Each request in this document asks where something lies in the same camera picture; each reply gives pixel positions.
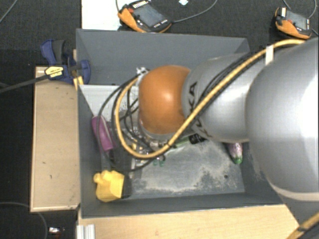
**gray box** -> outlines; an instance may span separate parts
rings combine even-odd
[[[119,85],[136,67],[164,64],[190,69],[232,53],[249,52],[244,38],[150,34],[78,29],[77,60],[88,59],[89,85],[78,91],[82,218],[183,212],[282,203],[244,145],[244,161],[232,163],[222,143],[186,145],[167,156],[163,167],[150,164],[133,180],[132,196],[102,203],[93,176],[105,165],[91,129],[91,118],[107,97],[103,85]]]

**purple object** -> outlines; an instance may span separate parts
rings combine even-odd
[[[95,137],[97,138],[97,131],[96,131],[96,126],[97,126],[97,120],[99,116],[94,116],[91,120],[93,132],[95,134]],[[104,151],[108,151],[113,149],[116,145],[115,142],[112,138],[110,128],[103,116],[100,116],[100,121],[99,121],[99,137],[101,141],[101,146]]]

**wooden board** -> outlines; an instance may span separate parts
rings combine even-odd
[[[45,68],[36,68],[36,77]],[[80,174],[75,88],[61,81],[35,84],[31,211],[75,209]]]
[[[285,205],[82,219],[96,239],[285,239],[298,223]]]

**electronic device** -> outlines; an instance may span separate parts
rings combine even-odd
[[[172,20],[160,13],[149,0],[138,0],[126,4],[118,12],[120,20],[137,32],[163,33]]]
[[[275,12],[276,28],[290,36],[309,39],[312,33],[310,19],[286,7],[277,8]]]

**small white object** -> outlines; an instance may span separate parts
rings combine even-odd
[[[188,4],[188,0],[179,0],[178,2],[183,6]]]
[[[136,82],[136,85],[139,86],[142,78],[148,73],[148,70],[145,67],[137,67],[136,68],[136,74],[140,74],[138,81]]]
[[[90,224],[87,226],[76,226],[76,238],[77,239],[95,239],[95,226]]]
[[[273,60],[274,60],[274,46],[273,45],[269,45],[269,46],[266,47],[265,64],[268,65]]]

